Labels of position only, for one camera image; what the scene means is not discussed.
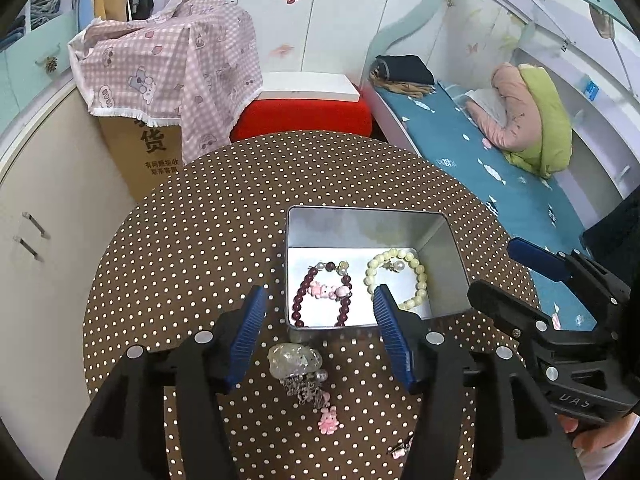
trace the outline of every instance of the green blanket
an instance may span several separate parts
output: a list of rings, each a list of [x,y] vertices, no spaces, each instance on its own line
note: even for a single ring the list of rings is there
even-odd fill
[[[520,65],[518,68],[540,111],[542,138],[522,152],[504,152],[504,156],[514,166],[549,178],[569,165],[572,153],[571,120],[556,86],[544,68],[531,65]]]

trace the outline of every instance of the open rectangular box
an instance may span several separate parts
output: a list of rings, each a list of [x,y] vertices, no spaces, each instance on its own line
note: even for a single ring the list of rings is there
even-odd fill
[[[412,312],[422,319],[450,316],[471,308],[466,298],[468,281],[447,219],[441,213],[327,206],[292,206],[286,227],[286,319],[292,340],[318,333],[376,326],[373,304],[364,284],[367,263],[390,248],[411,250],[426,267],[428,298]],[[318,262],[349,263],[351,305],[345,328],[334,326],[340,304],[305,295],[304,327],[291,318],[293,298],[309,267]],[[336,272],[321,270],[323,285],[340,285]],[[407,266],[394,273],[378,268],[376,284],[386,283],[396,303],[415,294],[416,276]]]

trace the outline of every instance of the bracelet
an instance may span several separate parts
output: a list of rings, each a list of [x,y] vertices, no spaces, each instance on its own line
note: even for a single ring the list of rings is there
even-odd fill
[[[410,300],[403,301],[398,305],[401,310],[411,310],[413,307],[420,305],[424,302],[424,298],[427,297],[427,274],[424,265],[420,263],[420,260],[411,252],[404,249],[389,249],[377,256],[373,257],[367,264],[366,275],[364,284],[367,285],[367,292],[373,298],[373,292],[376,290],[376,275],[378,273],[378,267],[391,270],[392,272],[401,272],[404,269],[404,262],[411,267],[418,281],[415,285],[415,295]]]
[[[300,314],[300,310],[302,309],[302,300],[305,297],[305,294],[309,294],[316,298],[316,300],[320,298],[330,298],[331,300],[340,302],[339,314],[337,317],[337,322],[334,326],[344,326],[344,323],[347,321],[347,314],[349,313],[349,305],[351,304],[351,277],[347,274],[347,269],[349,268],[349,264],[347,262],[340,262],[338,266],[336,266],[333,262],[322,263],[318,262],[313,267],[309,267],[309,272],[306,274],[305,279],[300,283],[300,288],[296,292],[296,295],[293,299],[293,306],[291,309],[293,313],[291,314],[291,319],[295,322],[297,328],[303,327],[305,323],[302,321],[302,315]],[[311,282],[314,276],[318,273],[318,270],[327,270],[331,272],[335,270],[340,276],[340,281],[342,285],[337,288],[332,288],[329,292],[327,286],[320,285],[319,282]]]

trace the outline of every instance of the brown tablecloth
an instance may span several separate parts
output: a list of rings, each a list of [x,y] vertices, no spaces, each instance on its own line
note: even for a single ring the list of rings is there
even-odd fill
[[[365,137],[288,132],[225,146],[169,177],[124,221],[98,266],[84,318],[84,365],[95,394],[133,343],[172,348],[238,308],[266,284],[268,316],[242,387],[220,396],[240,478],[397,479],[389,448],[413,430],[420,399],[392,377],[380,339],[335,340],[319,350],[340,429],[318,431],[269,375],[267,350],[287,341],[284,230],[295,204],[441,211],[469,280],[488,279],[537,306],[529,274],[506,254],[507,233],[462,184],[404,150]],[[477,351],[511,344],[477,312],[440,320],[446,336]],[[175,398],[166,391],[173,478],[184,474]],[[474,411],[468,392],[456,478],[468,477]]]

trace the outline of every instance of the silver screw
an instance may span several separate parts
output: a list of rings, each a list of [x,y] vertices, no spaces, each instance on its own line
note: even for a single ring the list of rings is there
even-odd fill
[[[505,361],[508,361],[513,357],[513,351],[507,346],[498,346],[498,348],[495,349],[495,354]]]
[[[441,345],[444,343],[444,336],[440,332],[429,332],[427,334],[427,341],[432,345]]]
[[[129,359],[139,358],[145,350],[140,345],[133,345],[127,349],[127,357]]]
[[[213,334],[209,332],[209,330],[203,330],[202,332],[198,332],[193,338],[196,343],[204,345],[213,339]]]
[[[550,381],[557,381],[559,376],[560,373],[558,372],[557,368],[550,366],[546,369],[546,378]]]

